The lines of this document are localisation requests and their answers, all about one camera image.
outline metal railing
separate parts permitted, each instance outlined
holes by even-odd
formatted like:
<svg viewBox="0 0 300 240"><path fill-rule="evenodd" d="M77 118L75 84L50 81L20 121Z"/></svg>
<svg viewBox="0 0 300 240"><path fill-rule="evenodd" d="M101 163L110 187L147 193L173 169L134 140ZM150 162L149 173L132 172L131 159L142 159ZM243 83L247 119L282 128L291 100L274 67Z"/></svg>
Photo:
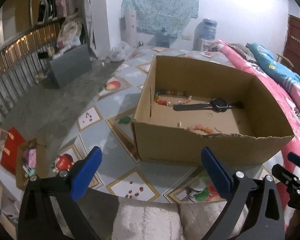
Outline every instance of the metal railing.
<svg viewBox="0 0 300 240"><path fill-rule="evenodd" d="M38 75L47 67L38 53L56 47L63 21L36 25L0 45L0 126L18 99L38 83Z"/></svg>

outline wall socket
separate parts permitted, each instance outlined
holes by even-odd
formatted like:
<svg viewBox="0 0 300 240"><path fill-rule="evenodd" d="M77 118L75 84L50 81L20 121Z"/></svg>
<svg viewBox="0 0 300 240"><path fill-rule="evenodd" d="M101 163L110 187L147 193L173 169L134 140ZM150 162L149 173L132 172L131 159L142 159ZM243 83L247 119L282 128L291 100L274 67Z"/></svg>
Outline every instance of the wall socket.
<svg viewBox="0 0 300 240"><path fill-rule="evenodd" d="M183 40L188 40L190 41L191 40L191 35L182 35L181 37Z"/></svg>

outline beaded bracelet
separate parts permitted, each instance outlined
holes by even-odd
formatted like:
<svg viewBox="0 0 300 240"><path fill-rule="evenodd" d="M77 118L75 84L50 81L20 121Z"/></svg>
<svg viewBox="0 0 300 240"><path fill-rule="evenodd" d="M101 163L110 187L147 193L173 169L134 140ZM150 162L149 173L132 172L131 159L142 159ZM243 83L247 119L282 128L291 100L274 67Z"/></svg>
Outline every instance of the beaded bracelet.
<svg viewBox="0 0 300 240"><path fill-rule="evenodd" d="M175 92L175 91L168 91L168 90L161 90L154 94L154 101L162 106L175 106L175 105L185 105L192 100L192 96L188 96L185 100L179 100L174 103L168 102L167 100L162 100L159 98L159 95L174 95L174 96L185 96L186 92Z"/></svg>
<svg viewBox="0 0 300 240"><path fill-rule="evenodd" d="M191 127L188 127L187 130L189 130L191 132L193 132L195 130L199 130L199 131L205 132L207 134L214 133L213 129L211 129L209 127L202 126L201 124L196 124L196 125L193 125Z"/></svg>

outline gray box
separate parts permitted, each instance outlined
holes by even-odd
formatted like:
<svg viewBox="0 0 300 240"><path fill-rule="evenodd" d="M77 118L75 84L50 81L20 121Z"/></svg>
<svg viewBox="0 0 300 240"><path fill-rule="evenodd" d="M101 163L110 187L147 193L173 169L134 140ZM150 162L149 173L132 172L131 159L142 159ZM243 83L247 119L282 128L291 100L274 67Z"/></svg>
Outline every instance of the gray box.
<svg viewBox="0 0 300 240"><path fill-rule="evenodd" d="M64 87L92 69L88 45L83 44L49 62L58 86Z"/></svg>

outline brown wooden door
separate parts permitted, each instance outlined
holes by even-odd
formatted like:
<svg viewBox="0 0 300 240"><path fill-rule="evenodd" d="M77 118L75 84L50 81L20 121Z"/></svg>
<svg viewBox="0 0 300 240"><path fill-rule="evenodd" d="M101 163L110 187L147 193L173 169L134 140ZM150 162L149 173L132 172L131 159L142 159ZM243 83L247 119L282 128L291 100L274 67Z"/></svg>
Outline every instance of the brown wooden door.
<svg viewBox="0 0 300 240"><path fill-rule="evenodd" d="M292 15L289 17L288 37L283 55L294 65L292 71L300 75L300 19Z"/></svg>

